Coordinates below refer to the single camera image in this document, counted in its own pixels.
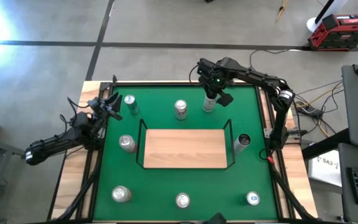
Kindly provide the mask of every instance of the silver can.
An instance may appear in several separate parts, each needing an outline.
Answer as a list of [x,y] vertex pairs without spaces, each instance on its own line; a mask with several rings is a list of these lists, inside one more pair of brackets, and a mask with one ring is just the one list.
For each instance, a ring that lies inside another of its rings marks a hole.
[[120,185],[112,190],[111,197],[116,202],[127,202],[132,198],[132,193],[128,188]]
[[251,142],[251,138],[248,134],[240,134],[234,141],[234,152],[236,154],[241,153]]
[[203,105],[203,110],[207,113],[212,112],[212,110],[214,110],[214,107],[216,105],[216,98],[208,98],[208,96],[205,94],[205,99],[204,99],[204,105]]
[[178,100],[175,103],[175,117],[177,119],[186,119],[187,117],[187,104],[184,100]]
[[139,114],[139,107],[137,106],[135,96],[134,95],[126,95],[124,98],[125,104],[128,106],[129,111],[132,115],[138,115]]
[[122,135],[119,138],[119,145],[128,153],[136,152],[135,140],[130,135]]
[[176,203],[179,208],[187,208],[190,204],[190,197],[186,193],[178,194],[176,198]]
[[260,198],[257,192],[248,192],[247,194],[247,202],[250,205],[257,205],[259,204]]

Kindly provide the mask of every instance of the black floor stripe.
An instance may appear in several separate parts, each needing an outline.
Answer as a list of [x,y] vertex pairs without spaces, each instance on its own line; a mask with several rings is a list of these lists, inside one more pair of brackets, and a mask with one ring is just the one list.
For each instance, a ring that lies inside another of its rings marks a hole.
[[[177,44],[177,43],[136,43],[136,42],[101,42],[106,33],[103,29],[99,33],[97,42],[75,41],[33,41],[33,40],[0,40],[0,45],[18,46],[62,46],[62,47],[122,47],[122,48],[146,48],[146,49],[226,49],[226,50],[302,50],[310,51],[308,46],[286,45],[239,45],[239,44]],[[358,52],[358,47],[350,52]]]
[[307,46],[178,44],[178,43],[135,43],[135,42],[103,42],[102,47],[128,47],[128,48],[150,48],[150,49],[311,50],[310,47]]
[[110,20],[110,12],[112,9],[112,4],[114,3],[114,0],[109,0],[109,3],[107,5],[106,12],[104,13],[104,18],[102,22],[102,26],[99,31],[98,40],[96,42],[96,46],[93,50],[91,62],[89,63],[88,71],[86,73],[85,81],[91,81],[94,73],[94,69],[96,67],[96,62],[98,62],[98,57],[100,53],[100,48],[104,39],[104,35],[106,33],[107,25],[109,24]]
[[96,42],[0,40],[0,45],[93,47],[96,46]]

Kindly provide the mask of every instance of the concrete floor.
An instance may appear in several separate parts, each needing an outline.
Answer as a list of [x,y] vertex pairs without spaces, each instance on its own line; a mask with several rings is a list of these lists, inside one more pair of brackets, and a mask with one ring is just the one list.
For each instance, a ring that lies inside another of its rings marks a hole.
[[[310,33],[306,21],[321,10],[315,0],[289,1],[275,23],[281,0],[116,0],[105,42],[297,45]],[[108,0],[0,0],[0,40],[96,42]],[[343,13],[358,13],[358,0]],[[250,50],[137,49],[102,47],[93,80],[186,80],[199,58],[232,57],[249,66]],[[0,140],[26,148],[32,141],[63,131],[59,114],[72,116],[66,97],[78,101],[94,47],[0,45]],[[257,52],[252,65],[286,79],[301,92],[341,79],[341,66],[358,63],[358,52]],[[312,100],[330,86],[305,93]],[[347,127],[343,94],[339,109],[324,115],[337,131]],[[314,106],[321,106],[317,101]],[[333,108],[330,101],[327,107]],[[314,124],[301,118],[301,128]],[[324,138],[318,130],[305,139]],[[0,218],[9,224],[46,219],[62,156],[28,166],[14,157],[0,196]],[[339,194],[312,189],[319,217],[341,215]]]

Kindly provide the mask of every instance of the green table surface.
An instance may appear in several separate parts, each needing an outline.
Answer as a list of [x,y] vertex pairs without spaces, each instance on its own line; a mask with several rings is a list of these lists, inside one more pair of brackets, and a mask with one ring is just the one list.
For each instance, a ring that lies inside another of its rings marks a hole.
[[[269,167],[258,156],[264,137],[254,86],[227,88],[234,101],[225,108],[216,105],[212,113],[203,111],[205,93],[198,86],[118,86],[116,91],[123,96],[134,95],[141,113],[131,115],[123,102],[124,119],[109,120],[94,221],[207,220],[217,212],[227,220],[277,219]],[[188,105],[188,117],[182,121],[175,118],[173,107],[179,99]],[[222,129],[231,119],[234,139],[246,133],[251,143],[227,170],[143,169],[136,164],[135,153],[126,153],[119,146],[123,134],[137,141],[141,118],[148,128],[160,129]],[[131,201],[117,203],[112,199],[117,185],[131,190]],[[241,204],[241,195],[250,191],[260,196],[256,206]],[[180,192],[190,196],[186,209],[175,204]]]

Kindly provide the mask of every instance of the red tool case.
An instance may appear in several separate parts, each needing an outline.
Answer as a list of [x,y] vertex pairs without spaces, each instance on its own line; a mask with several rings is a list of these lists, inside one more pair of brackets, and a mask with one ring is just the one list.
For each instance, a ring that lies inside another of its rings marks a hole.
[[358,15],[330,15],[308,39],[312,50],[350,50],[358,45]]

